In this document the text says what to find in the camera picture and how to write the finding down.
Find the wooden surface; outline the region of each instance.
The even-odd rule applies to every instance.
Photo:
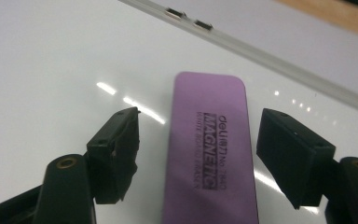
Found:
[[[358,6],[338,0],[278,0],[358,33]]]

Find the purple whiteboard eraser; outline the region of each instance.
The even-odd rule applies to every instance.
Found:
[[[240,79],[190,72],[177,76],[162,223],[258,223]]]

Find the magnetic eraser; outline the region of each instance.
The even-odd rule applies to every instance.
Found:
[[[190,72],[176,77],[162,223],[258,223],[240,79]]]

